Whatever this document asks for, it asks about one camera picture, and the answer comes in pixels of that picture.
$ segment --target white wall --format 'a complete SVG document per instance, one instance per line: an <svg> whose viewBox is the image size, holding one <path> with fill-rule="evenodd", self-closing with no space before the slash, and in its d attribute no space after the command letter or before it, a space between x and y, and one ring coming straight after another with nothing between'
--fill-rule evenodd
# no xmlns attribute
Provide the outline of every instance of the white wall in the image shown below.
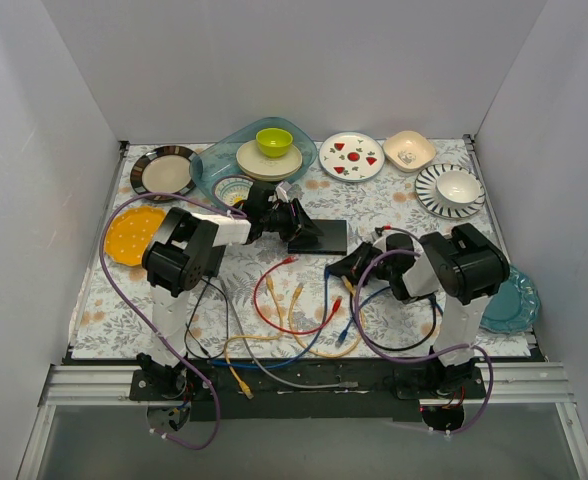
<svg viewBox="0 0 588 480"><path fill-rule="evenodd" d="M112 130L475 133L545 0L43 0Z"/></svg>
<svg viewBox="0 0 588 480"><path fill-rule="evenodd" d="M117 151L40 0L0 0L0 479L65 353Z"/></svg>
<svg viewBox="0 0 588 480"><path fill-rule="evenodd" d="M588 439L588 0L550 0L478 135L513 261L540 289L536 329L575 387Z"/></svg>

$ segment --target white plate with red fruit pattern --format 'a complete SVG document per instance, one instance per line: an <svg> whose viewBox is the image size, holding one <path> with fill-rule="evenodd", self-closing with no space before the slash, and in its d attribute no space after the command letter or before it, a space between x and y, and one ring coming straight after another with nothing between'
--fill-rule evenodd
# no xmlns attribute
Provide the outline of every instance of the white plate with red fruit pattern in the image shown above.
<svg viewBox="0 0 588 480"><path fill-rule="evenodd" d="M365 182L376 176L385 163L385 153L376 140L356 132L332 135L318 152L321 167L344 182Z"/></svg>

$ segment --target small bowl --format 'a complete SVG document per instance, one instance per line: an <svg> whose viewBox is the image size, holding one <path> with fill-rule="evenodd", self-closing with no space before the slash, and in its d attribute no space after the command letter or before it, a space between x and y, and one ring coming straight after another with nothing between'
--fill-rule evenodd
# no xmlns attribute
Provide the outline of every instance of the small bowl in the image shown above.
<svg viewBox="0 0 588 480"><path fill-rule="evenodd" d="M256 134L259 150L270 158L285 155L292 145L292 140L292 134L281 128L266 128Z"/></svg>
<svg viewBox="0 0 588 480"><path fill-rule="evenodd" d="M411 130L399 132L383 143L387 159L399 170L413 173L421 170L436 156L436 148L423 135Z"/></svg>
<svg viewBox="0 0 588 480"><path fill-rule="evenodd" d="M254 180L244 175L230 175L219 179L212 187L214 196L224 205L233 207L247 200Z"/></svg>
<svg viewBox="0 0 588 480"><path fill-rule="evenodd" d="M446 202L457 207L467 207L481 194L481 186L474 175L452 170L436 179L436 191Z"/></svg>

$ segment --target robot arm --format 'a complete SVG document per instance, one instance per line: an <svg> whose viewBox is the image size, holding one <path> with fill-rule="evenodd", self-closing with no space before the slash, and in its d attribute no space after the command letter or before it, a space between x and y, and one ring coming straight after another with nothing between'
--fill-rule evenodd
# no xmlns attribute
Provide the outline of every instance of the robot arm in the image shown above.
<svg viewBox="0 0 588 480"><path fill-rule="evenodd" d="M424 235L420 243L425 253L418 259L404 255L389 257L378 264L371 275L389 282L395 298L403 303L429 297L442 287L447 297L433 352L454 345L473 344L485 307L509 276L505 255L470 224L454 227L448 238L440 233ZM412 239L395 233L380 237L373 244L365 242L328 268L331 274L346 276L356 283L375 257L399 248L414 251ZM443 392L455 391L471 377L473 368L470 350L441 355L428 364L422 386Z"/></svg>
<svg viewBox="0 0 588 480"><path fill-rule="evenodd" d="M202 215L172 208L143 253L142 265L152 288L154 324L179 352L185 352L185 312L202 277L213 277L228 245L248 244L263 232L278 232L283 241L316 243L323 235L297 199L287 201L279 187L254 182L240 208L246 219ZM152 358L161 364L177 359L153 339Z"/></svg>

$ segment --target stacked dishes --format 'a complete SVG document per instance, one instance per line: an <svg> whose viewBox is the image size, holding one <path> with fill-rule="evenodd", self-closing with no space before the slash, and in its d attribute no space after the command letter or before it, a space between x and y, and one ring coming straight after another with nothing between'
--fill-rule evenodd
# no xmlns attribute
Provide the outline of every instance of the stacked dishes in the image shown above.
<svg viewBox="0 0 588 480"><path fill-rule="evenodd" d="M238 149L236 161L243 172L256 180L280 182L301 168L303 155L292 145L288 132L268 128Z"/></svg>

